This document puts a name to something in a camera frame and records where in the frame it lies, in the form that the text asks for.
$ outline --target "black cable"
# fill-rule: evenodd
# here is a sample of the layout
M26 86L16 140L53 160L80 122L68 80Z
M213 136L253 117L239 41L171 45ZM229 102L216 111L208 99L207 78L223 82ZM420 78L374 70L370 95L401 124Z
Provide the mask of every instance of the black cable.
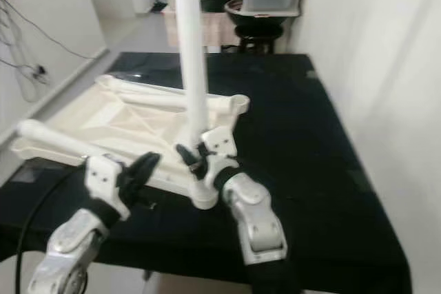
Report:
M84 275L84 283L83 283L83 290L81 291L81 294L84 294L86 290L88 289L88 283L89 283L89 274L86 271Z
M23 259L23 244L25 242L26 236L28 234L28 230L30 225L37 216L38 212L46 202L46 200L50 197L55 190L63 184L66 179L68 179L72 174L77 172L78 170L84 168L84 163L79 167L74 168L73 170L67 172L64 176L62 176L58 181L56 181L40 198L38 203L35 205L34 209L30 212L28 218L23 225L23 228L20 233L19 243L17 245L17 261L15 263L15 294L21 294L21 261Z
M23 67L26 67L26 68L30 68L32 70L35 69L35 68L31 67L30 65L15 65L14 63L7 62L7 61L5 61L3 59L0 59L0 62L4 63L5 65L9 65L10 67L13 67L13 68L23 68Z
M83 58L83 59L87 59L87 60L94 60L96 58L94 57L90 57L90 56L84 56L81 55L79 53L76 53L72 50L70 50L69 48L67 48L66 46L64 46L64 44L62 44L62 42L57 41L56 39L52 38L47 32L45 32L43 29L41 29L37 24L35 24L34 22L32 22L31 20L27 19L24 15L22 15L13 5L11 5L11 3L7 0L2 0L4 1L9 7L12 8L12 10L14 10L14 12L16 12L24 21L28 22L30 25L34 26L38 31L40 31L40 33L46 37L47 39L49 39L51 42L56 43L57 45L59 45L60 47L62 47L65 51L69 52L70 54L73 54L79 58Z
M0 20L0 23L8 28L12 35L12 40L8 40L6 38L6 34L3 33L3 29L0 26L0 35L1 40L0 42L5 43L10 50L11 56L14 59L14 63L4 61L3 59L0 59L2 63L5 63L6 65L9 65L11 67L15 68L15 80L17 81L17 84L20 89L20 93L23 97L23 99L28 103L33 103L36 100L38 100L40 91L38 88L38 83L42 85L49 85L50 84L50 78L48 77L42 77L42 74L39 72L37 67L32 67L27 64L20 64L20 63L27 63L25 52L23 51L23 33L21 32L20 27L15 23L14 19L12 18L10 11L8 9L8 6L4 4L3 2L0 3L0 10L6 14L5 20ZM31 71L26 73L24 69L30 69ZM33 94L29 95L29 91L26 91L26 87L24 82L22 81L22 78L27 80L29 84L32 86Z

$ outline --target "tiled floor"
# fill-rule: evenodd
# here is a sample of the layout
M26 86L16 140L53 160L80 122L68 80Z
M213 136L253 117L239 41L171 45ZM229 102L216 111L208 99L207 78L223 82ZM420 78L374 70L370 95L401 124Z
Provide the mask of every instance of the tiled floor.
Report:
M66 91L54 99L40 114L38 118L45 120L58 109L69 103L85 88L93 84L94 79L109 68L120 52L178 52L167 44L165 24L161 14L149 14L136 23L135 28L122 40L122 33L107 36L110 51L104 54L96 63L79 77ZM35 266L43 254L28 252L23 260L22 293L28 285ZM15 258L10 258L0 263L0 293L12 294L14 284ZM123 268L94 263L89 268L90 283L86 294L250 294L247 285L219 282L200 278L180 277L176 275L153 273L148 282L144 282L143 271L139 269Z

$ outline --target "stool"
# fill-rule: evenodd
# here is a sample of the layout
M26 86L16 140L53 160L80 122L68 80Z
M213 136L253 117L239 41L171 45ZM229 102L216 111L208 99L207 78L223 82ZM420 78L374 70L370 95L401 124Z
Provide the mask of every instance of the stool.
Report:
M256 54L274 54L274 41L282 36L279 25L238 25L234 32L240 38L239 53L246 53L249 44Z

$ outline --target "white cylinder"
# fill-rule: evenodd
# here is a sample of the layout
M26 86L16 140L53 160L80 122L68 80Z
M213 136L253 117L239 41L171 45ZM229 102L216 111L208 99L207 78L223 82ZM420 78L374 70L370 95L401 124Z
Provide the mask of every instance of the white cylinder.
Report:
M208 129L207 75L203 54L203 27L199 0L176 0L181 71L187 97L189 143L194 149Z
M122 101L129 103L139 103L142 105L160 107L179 107L187 108L187 99L184 95L163 95L163 94L118 94ZM234 98L232 96L219 96L217 98L207 98L208 110L219 114L231 114L233 112Z
M80 156L100 156L110 153L106 149L85 143L67 134L51 129L37 120L21 121L17 127L17 133L22 137L58 147L59 149L70 151ZM130 163L130 160L126 157L116 155L115 153L112 153L112 155L126 164Z

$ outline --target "black tablecloth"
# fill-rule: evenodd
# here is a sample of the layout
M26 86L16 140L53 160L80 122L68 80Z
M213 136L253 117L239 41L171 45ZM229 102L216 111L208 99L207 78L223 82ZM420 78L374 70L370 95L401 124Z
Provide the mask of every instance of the black tablecloth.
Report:
M409 268L313 67L305 55L210 54L209 92L251 98L234 131L245 168L271 191L305 288L335 293L410 293ZM123 53L110 68L126 79L182 87L177 54ZM44 169L33 183L0 189L0 259L13 255L25 217L69 169ZM26 249L50 233L87 194L74 174L36 218ZM98 262L246 282L236 228L218 203L201 211L149 188L103 245Z

